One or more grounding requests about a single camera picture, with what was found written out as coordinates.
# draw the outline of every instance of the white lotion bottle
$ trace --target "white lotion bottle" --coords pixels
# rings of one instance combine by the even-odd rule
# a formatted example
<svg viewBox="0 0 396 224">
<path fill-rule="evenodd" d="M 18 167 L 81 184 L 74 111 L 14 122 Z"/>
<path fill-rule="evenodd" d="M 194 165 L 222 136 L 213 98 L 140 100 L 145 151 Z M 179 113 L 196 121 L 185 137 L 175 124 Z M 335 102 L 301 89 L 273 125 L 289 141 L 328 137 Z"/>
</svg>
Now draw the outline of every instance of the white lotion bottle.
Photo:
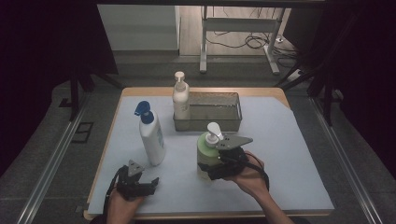
<svg viewBox="0 0 396 224">
<path fill-rule="evenodd" d="M 135 115 L 140 116 L 139 131 L 151 165 L 159 165 L 165 157 L 163 132 L 158 115 L 150 110 L 149 102 L 142 101 L 137 105 Z"/>
<path fill-rule="evenodd" d="M 190 119 L 190 102 L 189 93 L 190 86 L 184 81 L 185 75 L 183 72 L 175 73 L 175 80 L 177 81 L 173 91 L 173 104 L 175 119 Z"/>
</svg>

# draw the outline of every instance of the pump bottle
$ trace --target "pump bottle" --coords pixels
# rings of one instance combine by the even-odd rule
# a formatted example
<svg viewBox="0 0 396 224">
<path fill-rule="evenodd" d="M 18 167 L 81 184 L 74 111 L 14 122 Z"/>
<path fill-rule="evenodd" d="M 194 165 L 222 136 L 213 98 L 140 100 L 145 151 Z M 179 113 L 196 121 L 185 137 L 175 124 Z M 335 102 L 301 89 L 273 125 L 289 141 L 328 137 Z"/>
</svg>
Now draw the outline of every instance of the pump bottle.
<svg viewBox="0 0 396 224">
<path fill-rule="evenodd" d="M 213 166 L 221 163 L 216 144 L 223 139 L 220 126 L 216 122 L 207 125 L 207 132 L 201 134 L 197 141 L 197 174 L 204 180 L 209 180 L 207 172 L 201 170 L 198 163 Z"/>
<path fill-rule="evenodd" d="M 142 101 L 137 105 L 135 115 L 140 116 L 139 131 L 151 165 L 159 165 L 165 157 L 163 132 L 158 115 L 150 110 L 149 102 Z"/>
<path fill-rule="evenodd" d="M 190 119 L 190 86 L 184 81 L 184 78 L 183 72 L 175 73 L 175 80 L 177 81 L 173 91 L 175 119 Z"/>
</svg>

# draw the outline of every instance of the tabletop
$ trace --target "tabletop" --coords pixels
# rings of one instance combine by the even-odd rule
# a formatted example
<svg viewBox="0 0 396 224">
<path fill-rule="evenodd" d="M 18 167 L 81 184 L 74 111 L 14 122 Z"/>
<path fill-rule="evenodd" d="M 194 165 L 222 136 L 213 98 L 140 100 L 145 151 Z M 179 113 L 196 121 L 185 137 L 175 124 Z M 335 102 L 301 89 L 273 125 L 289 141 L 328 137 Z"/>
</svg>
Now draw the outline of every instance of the tabletop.
<svg viewBox="0 0 396 224">
<path fill-rule="evenodd" d="M 139 208 L 136 219 L 263 216 L 257 203 L 236 185 L 223 180 L 208 184 L 195 174 L 194 154 L 199 134 L 175 131 L 171 119 L 172 90 L 173 88 L 128 88 L 122 92 L 92 184 L 88 200 L 90 207 L 85 212 L 85 217 L 89 219 L 102 212 L 103 191 L 108 188 L 109 179 L 120 168 L 120 164 L 125 163 L 125 158 L 129 156 L 146 168 L 143 173 L 146 182 L 153 177 L 160 177 L 159 188 Z M 267 161 L 265 169 L 270 176 L 270 192 L 279 206 L 288 215 L 330 214 L 333 210 L 332 202 L 281 89 L 191 88 L 191 91 L 238 92 L 245 116 L 237 134 L 252 137 L 254 140 L 248 149 Z M 141 100 L 148 100 L 152 108 L 157 109 L 163 128 L 167 154 L 158 167 L 149 165 L 144 149 L 140 146 L 140 135 L 133 125 L 139 119 L 131 114 L 131 110 Z"/>
</svg>

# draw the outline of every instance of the blue pump cap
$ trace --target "blue pump cap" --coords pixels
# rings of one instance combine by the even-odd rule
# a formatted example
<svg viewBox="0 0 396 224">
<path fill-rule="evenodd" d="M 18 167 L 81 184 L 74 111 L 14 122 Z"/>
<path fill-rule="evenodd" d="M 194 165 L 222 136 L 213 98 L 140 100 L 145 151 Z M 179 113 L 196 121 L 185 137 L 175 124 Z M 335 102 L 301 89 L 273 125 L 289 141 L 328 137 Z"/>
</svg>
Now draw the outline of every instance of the blue pump cap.
<svg viewBox="0 0 396 224">
<path fill-rule="evenodd" d="M 150 124 L 154 121 L 154 115 L 150 111 L 149 102 L 142 101 L 137 105 L 136 111 L 134 112 L 135 115 L 140 116 L 142 122 L 144 124 Z"/>
</svg>

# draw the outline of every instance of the green bottle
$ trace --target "green bottle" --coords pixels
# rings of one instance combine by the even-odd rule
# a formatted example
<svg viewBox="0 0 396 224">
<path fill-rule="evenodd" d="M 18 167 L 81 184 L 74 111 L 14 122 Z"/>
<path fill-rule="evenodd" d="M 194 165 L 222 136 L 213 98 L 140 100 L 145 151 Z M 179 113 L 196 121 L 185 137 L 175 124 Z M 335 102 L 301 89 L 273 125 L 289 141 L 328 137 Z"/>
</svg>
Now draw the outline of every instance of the green bottle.
<svg viewBox="0 0 396 224">
<path fill-rule="evenodd" d="M 208 132 L 201 134 L 197 141 L 197 174 L 204 180 L 210 180 L 207 172 L 201 170 L 198 163 L 213 166 L 221 163 L 216 144 L 223 139 L 220 127 L 216 122 L 207 125 Z"/>
</svg>

